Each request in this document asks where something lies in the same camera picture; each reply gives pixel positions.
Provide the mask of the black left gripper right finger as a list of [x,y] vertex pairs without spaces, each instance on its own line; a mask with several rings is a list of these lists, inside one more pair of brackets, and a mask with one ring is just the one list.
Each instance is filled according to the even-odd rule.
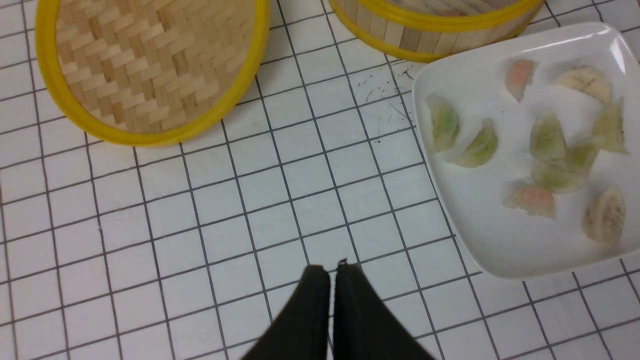
[[361,267],[338,263],[334,285],[336,360],[432,360],[394,317]]

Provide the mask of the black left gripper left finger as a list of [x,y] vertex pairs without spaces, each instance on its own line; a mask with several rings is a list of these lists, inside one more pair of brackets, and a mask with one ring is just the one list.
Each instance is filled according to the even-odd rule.
[[330,276],[308,265],[286,305],[245,360],[325,360],[329,346]]

